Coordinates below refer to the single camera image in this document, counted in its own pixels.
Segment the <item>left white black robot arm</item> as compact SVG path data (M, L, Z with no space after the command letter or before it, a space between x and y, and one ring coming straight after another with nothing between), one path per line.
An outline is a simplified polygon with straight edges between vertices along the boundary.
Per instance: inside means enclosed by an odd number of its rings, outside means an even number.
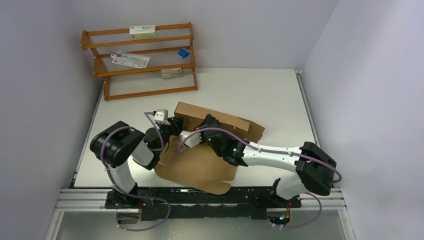
M106 166L114 180L112 186L113 204L132 208L139 201L138 184L132 177L128 158L143 168L152 170L163 151L168 150L171 136L178 136L183 130L182 117L169 117L168 124L159 123L142 132L130 129L118 121L97 134L90 142L89 149Z

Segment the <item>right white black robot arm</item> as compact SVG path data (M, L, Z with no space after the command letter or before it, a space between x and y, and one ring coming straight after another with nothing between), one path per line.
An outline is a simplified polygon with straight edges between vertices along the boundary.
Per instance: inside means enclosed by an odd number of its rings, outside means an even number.
M328 196L331 192L337 163L313 142L306 141L297 147L260 145L225 130L211 114L194 131L200 134L201 144L208 144L229 165L289 171L290 176L277 178L272 185L269 199L275 207L282 207L303 193Z

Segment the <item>brown cardboard box sheet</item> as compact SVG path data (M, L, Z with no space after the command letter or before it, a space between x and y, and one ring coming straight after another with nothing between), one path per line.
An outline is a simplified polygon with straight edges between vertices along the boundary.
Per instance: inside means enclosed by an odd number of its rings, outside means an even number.
M183 130L192 132L211 114L221 126L241 139L257 143L263 136L265 128L251 120L192 105L180 101L174 110L175 117L184 119ZM179 136L171 136L167 152L161 156L154 172L162 179L202 190L215 195L222 195L231 188L237 168L218 157L207 144L199 144L178 152L181 143Z

